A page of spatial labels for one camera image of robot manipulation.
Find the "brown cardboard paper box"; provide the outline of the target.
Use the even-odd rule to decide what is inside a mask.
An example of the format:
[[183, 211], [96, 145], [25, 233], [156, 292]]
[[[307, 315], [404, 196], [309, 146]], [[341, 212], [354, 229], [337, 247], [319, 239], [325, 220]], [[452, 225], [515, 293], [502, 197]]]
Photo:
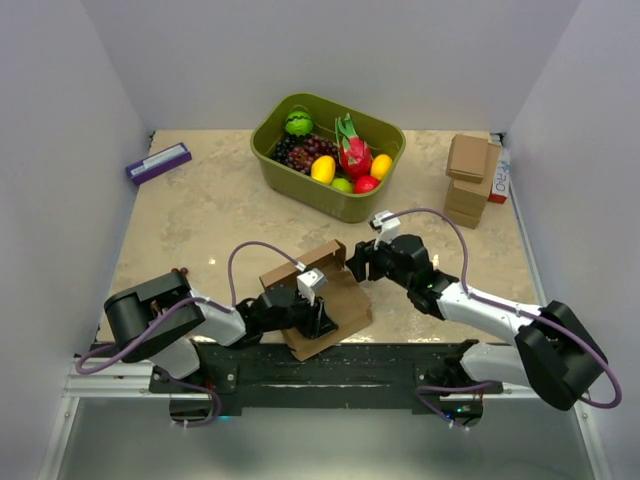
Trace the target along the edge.
[[296, 277], [303, 272], [290, 262], [259, 277], [264, 292], [253, 307], [261, 329], [281, 332], [292, 355], [304, 361], [369, 326], [372, 312], [369, 297], [345, 266], [346, 247], [342, 243], [331, 240], [303, 254], [298, 261], [306, 266], [303, 272], [318, 268], [325, 274], [328, 282], [318, 297], [325, 300], [338, 330], [311, 340], [294, 328], [293, 307], [304, 299], [297, 291]]

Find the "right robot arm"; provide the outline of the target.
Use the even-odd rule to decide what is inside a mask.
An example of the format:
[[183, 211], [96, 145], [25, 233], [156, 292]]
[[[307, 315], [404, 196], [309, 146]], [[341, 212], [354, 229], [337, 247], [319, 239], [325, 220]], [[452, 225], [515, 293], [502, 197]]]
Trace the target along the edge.
[[568, 306], [519, 304], [474, 290], [435, 268], [416, 235], [359, 242], [346, 265], [358, 282], [386, 278], [399, 285], [423, 314], [500, 339], [470, 346], [446, 367], [446, 382], [456, 392], [479, 382], [518, 384], [567, 411], [607, 371], [606, 357]]

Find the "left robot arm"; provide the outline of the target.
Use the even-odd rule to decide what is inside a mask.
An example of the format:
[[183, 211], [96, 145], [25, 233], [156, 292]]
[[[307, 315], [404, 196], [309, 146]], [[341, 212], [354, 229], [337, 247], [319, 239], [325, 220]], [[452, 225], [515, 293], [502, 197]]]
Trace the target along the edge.
[[192, 336], [223, 347], [246, 348], [266, 332], [294, 329], [315, 340], [338, 329], [319, 290], [328, 283], [318, 269], [299, 274], [296, 285], [277, 285], [236, 306], [205, 299], [181, 273], [169, 273], [113, 295], [104, 311], [122, 361], [149, 360], [185, 392], [200, 390], [207, 368]]

